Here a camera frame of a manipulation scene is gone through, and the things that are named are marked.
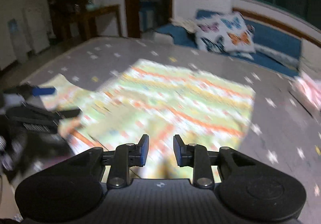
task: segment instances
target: wooden table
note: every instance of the wooden table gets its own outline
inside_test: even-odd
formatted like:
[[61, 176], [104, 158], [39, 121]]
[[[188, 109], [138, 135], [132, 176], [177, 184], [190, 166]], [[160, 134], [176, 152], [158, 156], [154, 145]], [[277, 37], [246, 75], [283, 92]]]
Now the wooden table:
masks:
[[87, 41], [93, 37], [97, 37], [97, 27], [96, 20], [97, 16], [115, 13], [118, 34], [122, 37], [121, 31], [121, 22], [120, 22], [120, 14], [119, 14], [119, 5], [110, 5], [101, 7], [99, 9], [93, 11], [87, 11], [79, 14], [72, 14], [69, 17], [65, 18], [64, 25], [62, 25], [62, 35], [64, 40], [71, 38], [70, 24], [78, 23], [79, 34], [84, 41]]

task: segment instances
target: white cloth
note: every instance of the white cloth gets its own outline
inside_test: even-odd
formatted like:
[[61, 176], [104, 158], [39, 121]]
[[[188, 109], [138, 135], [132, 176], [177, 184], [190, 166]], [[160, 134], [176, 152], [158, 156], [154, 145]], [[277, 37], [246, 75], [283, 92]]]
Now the white cloth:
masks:
[[171, 18], [171, 23], [174, 26], [181, 26], [190, 34], [194, 34], [197, 30], [197, 24], [192, 19], [184, 19], [182, 17], [177, 17], [175, 19]]

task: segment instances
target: blue cushion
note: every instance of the blue cushion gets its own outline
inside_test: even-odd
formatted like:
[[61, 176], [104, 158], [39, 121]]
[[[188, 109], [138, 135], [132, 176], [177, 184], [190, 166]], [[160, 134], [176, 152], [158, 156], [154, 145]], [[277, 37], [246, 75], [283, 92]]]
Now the blue cushion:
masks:
[[273, 29], [268, 25], [262, 25], [253, 21], [245, 20], [247, 25], [252, 25], [255, 28], [253, 41], [255, 44], [260, 44], [285, 53], [296, 59], [301, 55], [301, 41], [293, 36]]
[[288, 67], [280, 64], [279, 62], [273, 60], [272, 58], [266, 56], [263, 53], [259, 53], [259, 52], [252, 53], [251, 56], [254, 58], [254, 60], [249, 60], [248, 58], [244, 58], [240, 56], [236, 56], [236, 57], [245, 61], [253, 62], [260, 66], [269, 68], [271, 70], [274, 70], [280, 74], [287, 75], [289, 77], [294, 77], [299, 74], [298, 71], [289, 69]]
[[174, 44], [197, 48], [197, 44], [193, 39], [193, 35], [190, 35], [183, 27], [174, 26], [172, 24], [166, 24], [156, 29], [156, 32], [160, 34], [170, 35], [174, 39]]

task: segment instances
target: pink cloth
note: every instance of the pink cloth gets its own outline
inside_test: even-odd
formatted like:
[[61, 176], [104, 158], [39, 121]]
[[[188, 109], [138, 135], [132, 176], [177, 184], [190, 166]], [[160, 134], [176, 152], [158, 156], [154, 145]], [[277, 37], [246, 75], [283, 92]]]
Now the pink cloth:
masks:
[[319, 110], [321, 109], [321, 81], [313, 81], [305, 72], [295, 80], [297, 89]]

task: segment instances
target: colorful blanket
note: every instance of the colorful blanket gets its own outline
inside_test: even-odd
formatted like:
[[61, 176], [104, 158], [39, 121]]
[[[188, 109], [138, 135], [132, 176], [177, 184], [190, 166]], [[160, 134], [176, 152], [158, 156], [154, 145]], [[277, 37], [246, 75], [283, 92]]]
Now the colorful blanket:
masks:
[[[147, 60], [139, 60], [97, 92], [78, 88], [62, 75], [45, 85], [57, 88], [57, 96], [43, 99], [45, 107], [55, 102], [59, 108], [79, 106], [83, 111], [82, 127], [73, 131], [72, 145], [79, 147], [82, 142], [83, 149], [99, 145], [114, 150], [148, 134], [146, 166], [136, 172], [142, 178], [192, 178], [192, 168], [177, 167], [175, 134], [186, 144], [201, 144], [208, 150], [237, 149], [247, 133], [255, 95], [248, 86], [207, 72]], [[217, 171], [214, 177], [219, 181]]]

